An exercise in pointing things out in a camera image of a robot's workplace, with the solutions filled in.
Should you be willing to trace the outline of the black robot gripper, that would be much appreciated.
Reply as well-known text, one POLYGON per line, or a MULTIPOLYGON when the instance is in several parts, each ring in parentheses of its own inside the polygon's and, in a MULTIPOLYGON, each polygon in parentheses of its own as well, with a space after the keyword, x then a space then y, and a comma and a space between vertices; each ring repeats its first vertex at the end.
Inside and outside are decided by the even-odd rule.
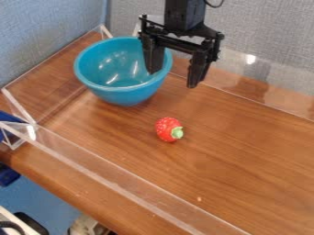
POLYGON ((146 70, 157 73, 164 66, 165 48, 193 58, 188 69, 188 87, 205 79, 212 61, 218 59, 222 32, 205 25, 209 0, 166 0, 162 16, 142 14, 141 40, 146 70))

